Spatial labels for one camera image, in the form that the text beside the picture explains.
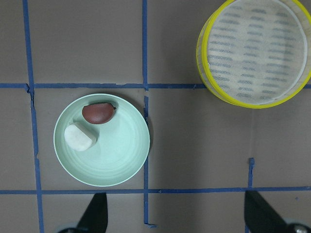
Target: brown toy food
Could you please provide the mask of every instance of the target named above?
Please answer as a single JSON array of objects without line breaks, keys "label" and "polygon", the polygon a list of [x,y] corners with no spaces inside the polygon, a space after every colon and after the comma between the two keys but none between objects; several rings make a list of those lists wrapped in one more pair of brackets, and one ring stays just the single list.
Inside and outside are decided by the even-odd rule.
[{"label": "brown toy food", "polygon": [[91,124],[104,124],[111,120],[115,109],[111,103],[94,103],[84,106],[82,115]]}]

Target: light green plate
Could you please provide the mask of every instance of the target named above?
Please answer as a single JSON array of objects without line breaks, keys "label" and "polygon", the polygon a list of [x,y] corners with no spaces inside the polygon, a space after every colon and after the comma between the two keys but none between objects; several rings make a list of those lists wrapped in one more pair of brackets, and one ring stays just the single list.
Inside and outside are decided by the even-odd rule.
[{"label": "light green plate", "polygon": [[[117,109],[113,118],[101,125],[82,116],[85,105],[109,102]],[[65,128],[79,122],[97,136],[96,144],[82,152],[65,142]],[[124,99],[109,94],[92,94],[72,102],[59,116],[54,129],[54,148],[63,168],[77,180],[93,186],[112,186],[133,177],[149,152],[150,136],[140,112]]]}]

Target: white marshmallow shaped object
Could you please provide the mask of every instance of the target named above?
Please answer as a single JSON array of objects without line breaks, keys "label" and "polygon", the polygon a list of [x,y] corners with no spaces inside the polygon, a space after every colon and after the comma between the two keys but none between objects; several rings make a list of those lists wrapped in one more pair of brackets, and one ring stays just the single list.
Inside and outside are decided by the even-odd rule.
[{"label": "white marshmallow shaped object", "polygon": [[65,141],[76,151],[85,151],[96,143],[96,137],[79,123],[73,123],[65,128]]}]

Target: round plate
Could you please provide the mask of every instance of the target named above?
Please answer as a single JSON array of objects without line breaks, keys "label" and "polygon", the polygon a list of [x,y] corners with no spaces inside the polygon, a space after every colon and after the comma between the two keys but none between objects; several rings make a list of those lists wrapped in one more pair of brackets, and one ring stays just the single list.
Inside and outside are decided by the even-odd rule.
[{"label": "round plate", "polygon": [[[101,125],[88,123],[82,108],[98,102],[116,107],[112,119]],[[65,128],[78,122],[97,137],[85,151],[74,151],[64,138]],[[54,129],[54,148],[63,168],[77,180],[93,186],[112,186],[133,177],[149,152],[150,135],[140,112],[126,100],[109,94],[92,94],[72,102],[59,116]]]}]

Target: yellow rimmed container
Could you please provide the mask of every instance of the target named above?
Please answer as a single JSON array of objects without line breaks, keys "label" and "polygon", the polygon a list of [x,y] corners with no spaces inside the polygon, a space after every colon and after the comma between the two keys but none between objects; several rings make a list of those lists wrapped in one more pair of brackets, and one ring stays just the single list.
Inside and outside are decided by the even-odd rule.
[{"label": "yellow rimmed container", "polygon": [[246,108],[295,96],[311,76],[311,16],[297,0],[227,0],[207,20],[196,58],[205,86]]}]

